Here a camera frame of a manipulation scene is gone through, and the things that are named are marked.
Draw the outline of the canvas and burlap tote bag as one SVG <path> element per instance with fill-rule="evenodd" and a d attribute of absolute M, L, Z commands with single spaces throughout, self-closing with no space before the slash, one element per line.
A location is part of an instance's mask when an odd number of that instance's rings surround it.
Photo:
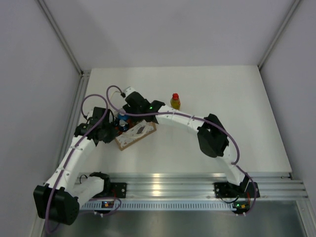
<path fill-rule="evenodd" d="M 117 118 L 118 112 L 114 112 L 114 126 L 115 129 L 119 131 L 119 119 Z M 132 122 L 129 118 L 129 130 L 126 132 L 118 132 L 118 136 L 115 138 L 115 142 L 118 145 L 118 148 L 123 151 L 126 148 L 130 147 L 131 145 L 135 144 L 136 142 L 140 141 L 141 139 L 145 138 L 146 136 L 154 133 L 157 128 L 155 123 L 153 122 L 146 122 L 142 120 L 140 122 Z"/>

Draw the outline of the yellow liquid bottle red cap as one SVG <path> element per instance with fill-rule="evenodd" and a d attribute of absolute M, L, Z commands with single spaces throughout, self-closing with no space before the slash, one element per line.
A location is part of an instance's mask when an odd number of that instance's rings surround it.
<path fill-rule="evenodd" d="M 170 104 L 171 104 L 172 108 L 174 108 L 176 110 L 180 110 L 180 108 L 181 108 L 181 101 L 179 99 L 178 93 L 173 93 L 172 94 L 172 98 L 170 100 Z"/>

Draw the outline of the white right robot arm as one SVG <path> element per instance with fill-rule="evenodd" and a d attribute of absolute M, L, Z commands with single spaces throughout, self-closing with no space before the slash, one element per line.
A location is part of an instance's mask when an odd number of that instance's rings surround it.
<path fill-rule="evenodd" d="M 217 116 L 209 114 L 207 117 L 199 118 L 181 113 L 161 101 L 149 102 L 131 87 L 122 92 L 121 96 L 126 101 L 123 109 L 132 118 L 173 126 L 197 137 L 201 152 L 214 158 L 226 175 L 225 183 L 215 184 L 217 197 L 235 198 L 246 193 L 250 193 L 253 198 L 260 196 L 256 183 L 252 182 L 237 165 L 240 158 L 239 148 L 233 151 L 230 147 L 237 143 L 224 129 Z"/>

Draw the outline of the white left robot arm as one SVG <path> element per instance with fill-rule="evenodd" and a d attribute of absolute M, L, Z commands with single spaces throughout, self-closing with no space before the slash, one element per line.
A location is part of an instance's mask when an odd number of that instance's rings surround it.
<path fill-rule="evenodd" d="M 76 184 L 81 167 L 98 143 L 114 140 L 117 130 L 110 122 L 110 116 L 109 109 L 95 107 L 87 123 L 76 128 L 71 145 L 56 171 L 45 184 L 36 186 L 33 196 L 40 218 L 71 225 L 86 202 L 112 194 L 110 177 L 102 172 L 92 172 L 82 184 Z"/>

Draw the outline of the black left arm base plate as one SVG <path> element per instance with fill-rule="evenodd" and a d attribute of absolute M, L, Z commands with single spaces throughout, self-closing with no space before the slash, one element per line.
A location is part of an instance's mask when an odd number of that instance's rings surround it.
<path fill-rule="evenodd" d="M 127 183 L 111 183 L 109 196 L 116 198 L 126 198 Z"/>

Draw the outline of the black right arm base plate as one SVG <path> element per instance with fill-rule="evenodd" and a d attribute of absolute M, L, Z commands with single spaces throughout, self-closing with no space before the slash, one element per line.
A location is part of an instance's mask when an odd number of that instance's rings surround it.
<path fill-rule="evenodd" d="M 257 198 L 260 197 L 260 192 L 257 183 L 249 182 L 247 185 L 236 186 L 229 182 L 214 183 L 214 192 L 216 198 Z"/>

